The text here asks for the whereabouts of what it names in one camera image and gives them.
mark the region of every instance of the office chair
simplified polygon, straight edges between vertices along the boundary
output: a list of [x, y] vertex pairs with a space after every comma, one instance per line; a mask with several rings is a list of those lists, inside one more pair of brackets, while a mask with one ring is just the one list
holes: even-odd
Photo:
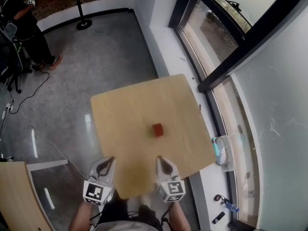
[[8, 23], [5, 27], [0, 25], [0, 59], [2, 68], [0, 79], [5, 81], [8, 77], [12, 76], [8, 85], [8, 90], [11, 91], [11, 85], [15, 81], [15, 89], [18, 93], [21, 90], [18, 88], [18, 77], [23, 73], [32, 73], [31, 69], [24, 69], [25, 54], [21, 49], [21, 44], [14, 41], [17, 27], [13, 23]]

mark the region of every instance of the round black base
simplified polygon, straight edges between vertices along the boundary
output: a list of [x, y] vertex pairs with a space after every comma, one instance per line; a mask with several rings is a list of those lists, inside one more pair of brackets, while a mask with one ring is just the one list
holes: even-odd
[[92, 21], [91, 20], [85, 20], [84, 22], [79, 22], [76, 26], [77, 30], [84, 30], [89, 28], [92, 25]]

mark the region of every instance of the gray shirt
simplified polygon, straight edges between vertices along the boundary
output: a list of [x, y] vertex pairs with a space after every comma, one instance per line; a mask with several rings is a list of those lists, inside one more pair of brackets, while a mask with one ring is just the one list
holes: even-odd
[[101, 223], [93, 231], [157, 231], [157, 229], [142, 222], [113, 221]]

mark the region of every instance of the black shirt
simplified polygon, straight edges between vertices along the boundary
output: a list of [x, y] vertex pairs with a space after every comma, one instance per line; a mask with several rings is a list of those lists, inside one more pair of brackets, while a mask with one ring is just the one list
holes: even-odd
[[25, 9], [27, 6], [28, 5], [26, 5], [22, 0], [3, 0], [1, 3], [2, 15], [17, 26], [16, 37], [20, 40], [32, 37], [37, 24], [37, 20], [33, 16], [32, 11], [29, 11], [20, 19], [14, 20], [17, 13]]

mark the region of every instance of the forearm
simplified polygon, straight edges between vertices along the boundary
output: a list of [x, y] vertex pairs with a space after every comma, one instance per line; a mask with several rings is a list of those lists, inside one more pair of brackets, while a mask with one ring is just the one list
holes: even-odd
[[18, 19], [24, 17], [29, 11], [31, 11], [30, 6], [27, 6], [26, 8], [24, 8], [23, 10], [19, 11], [15, 16], [14, 16], [14, 20], [17, 21]]
[[92, 211], [91, 204], [82, 202], [76, 210], [71, 224], [69, 225], [69, 231], [88, 231], [90, 224], [90, 216]]
[[169, 222], [176, 231], [191, 231], [179, 202], [174, 202], [173, 208], [169, 211]]

